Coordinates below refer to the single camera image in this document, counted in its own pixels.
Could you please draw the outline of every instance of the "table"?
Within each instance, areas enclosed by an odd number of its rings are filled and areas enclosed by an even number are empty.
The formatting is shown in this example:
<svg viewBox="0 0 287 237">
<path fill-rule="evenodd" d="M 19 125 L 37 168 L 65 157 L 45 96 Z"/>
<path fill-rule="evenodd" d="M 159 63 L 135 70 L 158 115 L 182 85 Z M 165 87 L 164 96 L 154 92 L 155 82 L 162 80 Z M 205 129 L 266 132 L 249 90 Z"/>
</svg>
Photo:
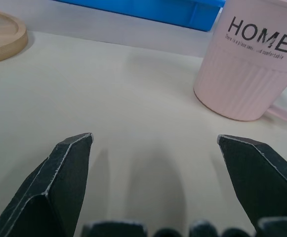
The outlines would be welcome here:
<svg viewBox="0 0 287 237">
<path fill-rule="evenodd" d="M 0 0 L 0 11 L 18 17 L 31 31 L 196 57 L 204 56 L 212 36 L 212 32 L 54 0 Z"/>
<path fill-rule="evenodd" d="M 92 132 L 75 236 L 103 219 L 138 220 L 150 234 L 187 233 L 200 219 L 253 233 L 216 138 L 266 142 L 287 159 L 287 122 L 205 108 L 192 89 L 202 58 L 39 32 L 29 41 L 0 62 L 0 214 L 55 144 Z M 287 107 L 287 89 L 278 104 Z"/>
</svg>

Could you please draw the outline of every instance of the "desk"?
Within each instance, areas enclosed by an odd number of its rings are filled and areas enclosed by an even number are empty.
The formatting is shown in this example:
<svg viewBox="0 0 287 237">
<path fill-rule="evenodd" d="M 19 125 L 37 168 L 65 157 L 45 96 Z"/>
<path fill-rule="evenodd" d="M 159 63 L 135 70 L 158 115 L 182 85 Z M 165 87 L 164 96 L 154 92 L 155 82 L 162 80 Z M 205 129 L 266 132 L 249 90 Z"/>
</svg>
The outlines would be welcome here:
<svg viewBox="0 0 287 237">
<path fill-rule="evenodd" d="M 287 123 L 221 117 L 194 96 L 202 58 L 29 32 L 0 62 L 0 214 L 66 137 L 92 132 L 83 223 L 135 219 L 150 234 L 187 233 L 207 219 L 219 231 L 253 227 L 237 201 L 218 134 L 268 143 L 287 159 Z M 287 105 L 287 89 L 278 100 Z"/>
</svg>

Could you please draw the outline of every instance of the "blue plastic box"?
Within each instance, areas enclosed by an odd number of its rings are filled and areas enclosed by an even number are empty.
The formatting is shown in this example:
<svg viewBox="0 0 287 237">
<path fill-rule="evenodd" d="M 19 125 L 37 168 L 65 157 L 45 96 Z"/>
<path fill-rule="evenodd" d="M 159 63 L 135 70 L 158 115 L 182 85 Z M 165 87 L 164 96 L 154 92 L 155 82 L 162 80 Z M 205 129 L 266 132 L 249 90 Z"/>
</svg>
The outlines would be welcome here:
<svg viewBox="0 0 287 237">
<path fill-rule="evenodd" d="M 210 31 L 225 0 L 58 0 L 105 11 Z"/>
</svg>

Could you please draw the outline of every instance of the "mug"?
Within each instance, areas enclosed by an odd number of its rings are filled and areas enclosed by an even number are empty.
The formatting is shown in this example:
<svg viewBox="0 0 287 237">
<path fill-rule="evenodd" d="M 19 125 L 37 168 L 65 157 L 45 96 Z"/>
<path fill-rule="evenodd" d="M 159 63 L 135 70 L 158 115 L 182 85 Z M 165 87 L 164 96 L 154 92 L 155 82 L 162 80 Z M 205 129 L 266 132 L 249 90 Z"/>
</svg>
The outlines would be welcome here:
<svg viewBox="0 0 287 237">
<path fill-rule="evenodd" d="M 287 120 L 273 105 L 287 87 L 287 0 L 226 0 L 194 92 L 225 117 L 251 121 L 266 111 Z"/>
</svg>

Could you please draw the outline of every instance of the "round wooden tray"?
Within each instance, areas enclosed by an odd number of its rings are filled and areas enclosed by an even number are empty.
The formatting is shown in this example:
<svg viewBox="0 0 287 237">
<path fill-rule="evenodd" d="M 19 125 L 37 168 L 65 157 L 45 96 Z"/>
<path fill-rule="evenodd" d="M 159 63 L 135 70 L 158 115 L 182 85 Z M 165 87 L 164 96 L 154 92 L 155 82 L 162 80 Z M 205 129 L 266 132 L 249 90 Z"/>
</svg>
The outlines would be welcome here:
<svg viewBox="0 0 287 237">
<path fill-rule="evenodd" d="M 0 12 L 0 61 L 19 53 L 28 43 L 24 23 Z"/>
</svg>

